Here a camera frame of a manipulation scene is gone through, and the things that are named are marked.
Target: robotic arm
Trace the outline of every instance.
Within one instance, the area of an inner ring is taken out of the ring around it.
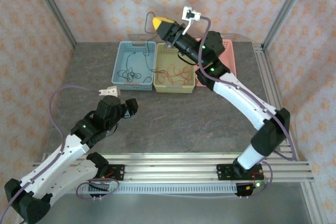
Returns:
[[[106,137],[121,118],[130,118],[138,111],[136,99],[121,104],[118,97],[107,95],[95,111],[78,121],[63,144],[41,165],[20,181],[11,179],[5,185],[7,200],[11,201],[19,190],[22,192],[12,203],[16,212],[28,223],[35,224],[65,193],[80,183],[94,177],[101,178],[108,172],[108,161],[98,153],[91,153],[78,166],[66,169],[81,155]]]
[[[202,65],[206,74],[222,80],[223,82],[211,80],[200,69],[196,72],[199,81],[203,85],[231,102],[251,121],[258,131],[249,146],[234,160],[232,171],[229,172],[235,179],[239,179],[262,159],[269,156],[285,139],[285,133],[277,121],[288,132],[290,114],[285,108],[278,111],[261,100],[240,83],[230,70],[222,64],[218,56],[225,48],[222,44],[220,33],[215,31],[208,32],[205,43],[202,46],[201,62],[199,62],[198,52],[201,42],[190,36],[187,30],[192,21],[199,20],[200,17],[200,13],[190,7],[184,7],[182,19],[189,22],[187,27],[184,27],[184,24],[178,24],[174,20],[160,17],[153,18],[153,26],[160,38],[166,42],[168,48],[176,47],[196,64]]]

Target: gray tabletop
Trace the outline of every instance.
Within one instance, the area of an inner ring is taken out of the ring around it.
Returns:
[[[75,84],[95,90],[111,86],[117,42],[79,43],[65,85]],[[266,100],[252,43],[234,42],[238,79],[261,99]],[[102,97],[87,91],[62,92],[55,120],[69,132]],[[192,94],[121,91],[122,101],[136,98],[138,113],[122,119],[118,130],[100,141],[91,151],[108,153],[185,153],[242,152],[256,130],[233,105],[204,87]],[[61,143],[51,129],[45,153]]]
[[[64,195],[39,224],[311,223],[300,183],[273,183],[260,197],[249,200],[231,195],[191,196],[115,194],[94,202]]]

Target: cable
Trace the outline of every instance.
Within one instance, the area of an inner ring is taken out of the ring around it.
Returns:
[[[94,185],[92,185],[92,184],[90,184],[89,187],[91,187],[91,188],[93,188],[93,189],[96,189],[96,190],[98,190],[98,191],[109,191],[108,189],[99,188],[99,187],[94,186]]]
[[[148,47],[148,55],[146,55],[145,52],[143,53],[143,55],[144,55],[144,57],[145,57],[146,66],[147,66],[147,68],[148,68],[149,71],[151,71],[152,73],[162,73],[162,72],[164,72],[164,70],[158,70],[158,68],[156,68],[156,69],[150,69],[150,67],[148,66],[147,56],[149,55],[149,47]]]
[[[115,125],[114,131],[110,135],[106,135],[105,137],[112,136],[116,132],[117,128],[118,128],[118,124]]]
[[[111,194],[113,194],[116,190],[118,190],[119,186],[120,186],[120,183],[119,181],[117,181],[116,179],[114,178],[92,178],[90,180],[88,180],[87,182],[83,182],[81,184],[79,184],[79,186],[77,187],[76,189],[76,196],[81,199],[81,200],[85,200],[85,201],[90,201],[90,200],[95,200],[96,198],[93,197],[93,198],[83,198],[81,196],[79,196],[79,193],[78,193],[78,190],[79,188],[82,186],[82,185],[109,185],[109,184],[102,184],[102,183],[93,183],[92,181],[113,181],[113,182],[116,182],[117,183],[117,186],[115,189],[113,189],[110,193],[104,195],[104,196],[99,196],[99,199],[102,200],[104,199],[106,196],[109,196]]]
[[[150,31],[147,31],[147,30],[146,30],[147,20],[148,20],[148,15],[150,15],[150,14],[153,14],[153,16],[156,17],[155,14],[154,14],[153,12],[148,12],[148,13],[146,14],[145,29],[144,29],[144,30],[145,30],[145,33],[147,33],[147,34],[157,34],[157,32],[153,32],[153,33],[152,33],[152,32],[150,32]]]
[[[269,188],[270,185],[272,184],[272,181],[273,181],[273,170],[272,170],[272,167],[271,167],[266,161],[263,161],[263,163],[264,163],[265,165],[268,166],[268,168],[269,168],[269,172],[270,172],[270,177],[269,177],[268,184],[265,185],[265,188],[264,188],[262,191],[259,191],[259,192],[257,192],[256,194],[253,194],[253,195],[250,195],[250,196],[240,197],[240,198],[247,198],[247,199],[248,199],[248,198],[250,198],[250,197],[255,197],[255,196],[261,194],[262,192],[265,192],[266,190],[268,190],[268,188]]]
[[[181,61],[187,63],[187,64],[190,65],[190,66],[195,66],[195,65],[196,65],[195,63],[190,63],[190,62],[186,61],[185,59],[183,59],[183,58],[181,57],[180,54],[181,54],[181,52],[178,51],[178,52],[177,52],[177,56],[178,56],[178,58],[179,58]]]
[[[118,76],[119,76],[119,77],[122,77],[122,78],[124,78],[124,79],[126,79],[127,82],[133,82],[134,79],[141,79],[141,77],[142,77],[142,75],[141,75],[140,73],[134,73],[132,67],[131,67],[131,68],[128,68],[128,60],[129,60],[130,56],[131,56],[131,55],[134,55],[134,54],[136,54],[136,52],[133,52],[133,53],[131,53],[130,55],[127,56],[127,59],[126,59],[126,70],[119,70],[119,71],[117,72]],[[151,78],[150,76],[148,76],[148,77],[146,77],[146,78],[143,80],[143,82],[145,82],[145,80],[146,80],[147,78],[150,78],[150,79],[152,80],[152,78]]]
[[[253,177],[254,177],[254,179],[253,179],[253,185],[255,185],[254,183],[255,183],[255,181],[256,181],[256,176],[255,175],[262,175],[263,176],[263,180],[268,180],[268,178],[263,174],[263,173],[253,173],[252,172],[252,175],[253,175]]]
[[[112,169],[111,172],[107,173],[103,178],[109,178],[114,173],[114,170]]]
[[[171,66],[173,66],[173,74],[170,74],[170,68]],[[192,69],[191,67],[189,67],[188,65],[186,65],[184,68],[182,68],[181,70],[177,70],[178,73],[176,73],[176,66],[175,64],[170,64],[167,68],[167,70],[163,70],[163,72],[159,73],[156,78],[158,80],[159,83],[164,83],[166,81],[166,78],[168,78],[168,81],[171,82],[172,85],[174,85],[176,82],[181,82],[182,81],[182,84],[183,86],[185,85],[191,85],[190,84],[190,81],[192,79]],[[183,80],[174,80],[173,77],[182,77]]]
[[[96,91],[96,90],[92,90],[92,89],[89,89],[89,88],[85,88],[85,87],[80,87],[80,86],[77,86],[77,85],[69,85],[69,86],[65,86],[65,87],[62,87],[62,88],[59,88],[57,89],[53,95],[51,96],[50,98],[50,101],[49,101],[49,116],[50,116],[50,119],[51,119],[51,123],[53,124],[53,126],[55,127],[55,129],[59,132],[59,134],[61,135],[62,137],[62,144],[61,144],[61,148],[58,152],[58,154],[56,155],[56,157],[54,158],[54,160],[52,160],[44,169],[42,169],[38,174],[36,174],[33,178],[30,179],[30,182],[27,182],[24,186],[22,186],[22,188],[12,197],[12,199],[8,202],[7,206],[5,207],[5,209],[1,212],[0,214],[0,224],[2,223],[3,219],[4,219],[4,216],[5,214],[7,213],[8,209],[10,208],[10,206],[13,204],[13,202],[16,200],[16,198],[20,195],[20,193],[22,193],[24,191],[24,189],[29,186],[31,183],[33,183],[38,177],[40,177],[43,173],[45,173],[50,167],[53,166],[53,164],[59,159],[59,157],[61,156],[64,148],[65,148],[65,135],[63,133],[63,131],[57,126],[54,118],[52,117],[52,112],[51,112],[51,104],[52,104],[52,101],[53,101],[53,98],[55,97],[55,95],[64,90],[64,89],[69,89],[69,88],[76,88],[76,89],[83,89],[83,90],[87,90],[87,91],[90,91],[90,92],[94,92],[94,93],[98,93],[99,94],[99,91]]]
[[[143,55],[145,55],[145,57],[146,57],[146,56],[149,56],[149,53],[150,53],[150,49],[149,49],[148,42],[151,41],[151,40],[153,40],[153,39],[155,39],[157,36],[158,36],[158,34],[156,34],[153,38],[150,38],[150,39],[148,39],[148,40],[146,41],[146,46],[147,46],[147,48],[148,48],[148,53],[147,53],[147,54],[146,54],[145,52],[143,53]]]
[[[210,30],[210,26],[211,26],[211,20],[207,17],[204,17],[204,16],[201,16],[201,19],[204,19],[208,22],[208,25],[205,29],[205,32],[204,32],[204,35],[202,37],[202,40],[201,40],[201,43],[200,43],[200,49],[198,50],[198,62],[202,62],[202,47],[204,46],[204,42],[205,42],[205,39],[206,39],[206,36]],[[199,69],[201,70],[202,74],[210,79],[210,80],[213,80],[215,82],[221,82],[223,84],[226,84],[226,85],[229,85],[229,86],[232,86],[236,89],[239,89],[241,90],[243,93],[245,93],[248,97],[250,97],[257,105],[259,105],[264,111],[266,111],[266,113],[268,115],[270,115],[275,121],[276,123],[280,126],[281,130],[283,131],[284,135],[286,136],[286,138],[288,139],[288,142],[289,142],[289,145],[290,145],[290,149],[292,151],[292,157],[288,158],[288,157],[285,157],[284,155],[282,155],[281,153],[278,153],[276,151],[274,151],[276,154],[278,154],[280,157],[288,160],[288,161],[296,161],[297,160],[297,157],[296,157],[296,154],[295,154],[295,150],[294,150],[294,145],[293,145],[293,142],[292,142],[292,139],[289,135],[289,133],[287,132],[286,128],[284,127],[284,125],[280,122],[280,120],[275,116],[273,115],[261,102],[258,101],[258,99],[256,99],[249,91],[243,89],[242,87],[240,87],[239,85],[235,84],[235,83],[232,83],[232,82],[228,82],[228,81],[224,81],[224,80],[221,80],[221,79],[217,79],[217,78],[214,78],[214,77],[211,77],[210,75],[208,75],[205,71],[204,71],[204,68],[203,68],[203,65],[202,64],[199,64]]]

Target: white connector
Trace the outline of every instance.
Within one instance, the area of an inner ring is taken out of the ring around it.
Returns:
[[[107,89],[99,90],[99,95],[112,95],[114,97],[118,97],[120,95],[120,91],[117,86],[111,86]]]
[[[183,13],[182,13],[182,19],[185,21],[188,21],[188,25],[183,30],[182,35],[185,35],[187,33],[187,31],[191,27],[191,24],[193,23],[194,20],[199,21],[200,18],[201,18],[201,13],[198,13],[195,10],[193,10],[192,7],[184,6]]]

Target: yellow basket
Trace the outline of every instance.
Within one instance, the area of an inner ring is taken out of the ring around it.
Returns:
[[[164,43],[156,46],[154,87],[160,93],[192,93],[196,84],[195,66],[188,65],[177,56],[176,48],[168,49]],[[191,62],[187,56],[184,60]]]

